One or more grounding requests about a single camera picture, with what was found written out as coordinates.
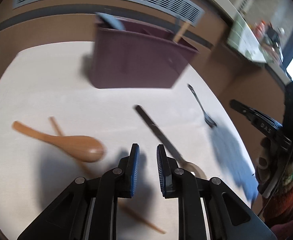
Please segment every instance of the white tablecloth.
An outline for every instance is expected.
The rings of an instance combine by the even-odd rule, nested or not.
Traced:
[[[119,239],[177,239],[177,199],[164,199],[156,147],[160,143],[133,106],[143,106],[183,157],[208,178],[220,177],[246,203],[243,190],[222,171],[213,154],[210,128],[191,84],[209,115],[229,128],[254,172],[248,153],[225,110],[189,65],[172,89],[96,89],[85,68],[93,42],[47,44],[21,51],[0,80],[0,229],[9,240],[19,234],[76,177],[74,160],[54,146],[12,130],[13,121],[53,134],[55,116],[66,135],[88,135],[103,142],[107,154],[88,167],[97,175],[117,166],[138,143],[141,162],[136,195],[128,205],[167,233],[161,235],[118,213]]]

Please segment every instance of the red sleeve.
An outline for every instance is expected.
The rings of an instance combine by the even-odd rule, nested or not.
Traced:
[[[269,228],[293,220],[293,187],[283,195],[274,196],[265,208],[263,216]]]

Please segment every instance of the wall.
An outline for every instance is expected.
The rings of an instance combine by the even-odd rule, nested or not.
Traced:
[[[246,60],[239,57],[221,41],[209,55],[205,64],[192,67],[199,73],[212,92],[218,97],[235,80]]]
[[[0,32],[0,78],[17,53],[63,41],[92,41],[94,15],[57,15],[16,24]]]
[[[281,40],[283,49],[293,30],[293,2],[292,0],[254,0],[245,20],[252,26],[264,20],[271,22],[275,29],[284,28],[285,36]]]

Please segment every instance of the plastic container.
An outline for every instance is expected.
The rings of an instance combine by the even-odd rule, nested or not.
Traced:
[[[98,25],[89,79],[97,88],[171,88],[198,50],[164,28],[118,18],[126,30]]]

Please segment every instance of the wooden stick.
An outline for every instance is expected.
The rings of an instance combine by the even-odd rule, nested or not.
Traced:
[[[49,117],[49,121],[55,131],[55,133],[59,136],[64,136],[64,133],[62,132],[61,128],[59,127],[56,119],[54,118],[54,116],[50,116]],[[79,165],[79,167],[83,170],[83,172],[88,175],[90,178],[96,178],[97,176],[93,174],[92,171],[90,171],[88,169],[88,167],[81,161],[74,159],[76,161],[76,163]],[[166,234],[165,231],[163,231],[162,229],[158,228],[156,225],[152,224],[151,222],[147,221],[146,219],[144,219],[143,217],[141,217],[139,214],[137,214],[136,212],[134,212],[131,208],[129,208],[122,200],[118,199],[118,206],[119,208],[121,208],[121,210],[125,213],[127,213],[129,216],[131,216],[133,219],[135,219],[136,221],[139,221],[145,225],[147,225],[148,227],[152,228],[153,230],[159,232],[160,234]]]
[[[49,121],[50,121],[50,123],[52,125],[52,128],[54,129],[55,133],[57,135],[59,135],[59,136],[64,136],[64,133],[62,132],[61,128],[59,127],[59,125],[58,125],[56,119],[54,118],[54,116],[50,116]],[[94,178],[98,177],[82,161],[79,161],[76,158],[74,158],[74,160],[89,179],[94,179]]]
[[[186,21],[184,22],[184,24],[181,26],[181,28],[179,29],[179,31],[176,33],[176,35],[173,38],[173,41],[178,43],[179,40],[181,39],[181,36],[186,32],[186,30],[189,28],[190,26],[190,22]]]
[[[159,232],[160,234],[164,235],[166,232],[162,230],[161,228],[158,228],[155,224],[152,224],[148,220],[141,217],[139,214],[137,214],[135,211],[133,211],[131,208],[129,208],[122,200],[118,199],[118,206],[121,208],[121,210],[128,215],[130,215],[132,218],[134,218],[136,221],[139,221],[148,227],[152,228],[154,231]]]

